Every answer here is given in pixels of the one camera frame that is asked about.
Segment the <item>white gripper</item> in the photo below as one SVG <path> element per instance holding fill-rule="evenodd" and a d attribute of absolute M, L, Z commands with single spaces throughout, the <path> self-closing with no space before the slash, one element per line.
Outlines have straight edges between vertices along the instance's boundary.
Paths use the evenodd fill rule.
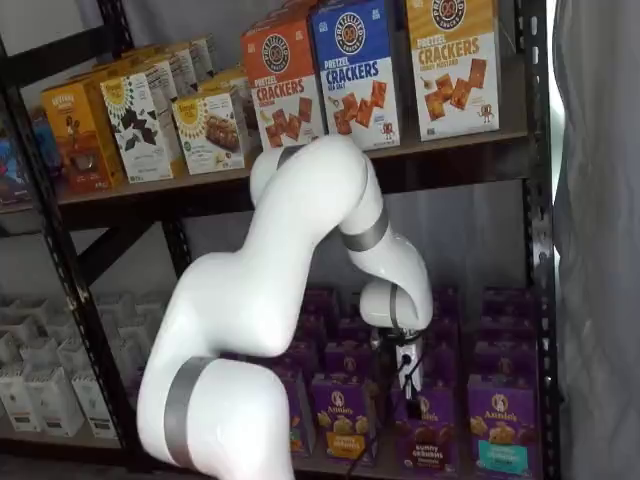
<path fill-rule="evenodd" d="M 406 411 L 409 419 L 422 419 L 420 392 L 423 378 L 423 345 L 420 339 L 412 339 L 395 347 L 398 381 L 405 390 Z"/>

